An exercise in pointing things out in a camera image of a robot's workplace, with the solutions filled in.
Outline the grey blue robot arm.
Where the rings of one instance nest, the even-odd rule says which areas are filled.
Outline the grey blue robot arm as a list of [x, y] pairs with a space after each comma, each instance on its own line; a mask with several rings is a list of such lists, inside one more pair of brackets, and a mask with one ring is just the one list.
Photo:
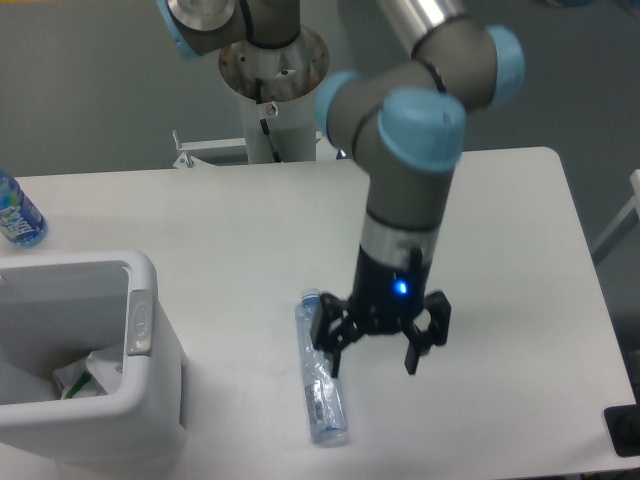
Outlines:
[[515, 95], [525, 75], [517, 37], [477, 24], [459, 1], [380, 7], [409, 58], [366, 79], [329, 72], [328, 49], [297, 1], [158, 5], [183, 56], [218, 54], [251, 163], [312, 160], [323, 136], [369, 177], [352, 293], [322, 294], [310, 331], [332, 373], [363, 336], [405, 335], [409, 373], [446, 343], [451, 307], [426, 283], [466, 116]]

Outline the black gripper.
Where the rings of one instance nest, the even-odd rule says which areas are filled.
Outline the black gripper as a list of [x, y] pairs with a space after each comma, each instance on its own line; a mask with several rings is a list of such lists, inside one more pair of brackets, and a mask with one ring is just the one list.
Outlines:
[[[402, 332], [409, 341], [404, 360], [409, 375], [416, 373], [420, 358], [433, 346], [447, 343], [451, 304], [441, 290], [424, 298], [430, 263], [423, 261], [418, 247], [411, 247], [406, 253], [408, 263], [395, 267], [379, 262], [361, 247], [350, 299], [340, 299], [329, 292], [320, 294], [310, 338], [313, 348], [326, 358], [332, 378], [339, 377], [342, 352], [364, 334]], [[423, 310], [430, 317], [426, 330], [415, 323]]]

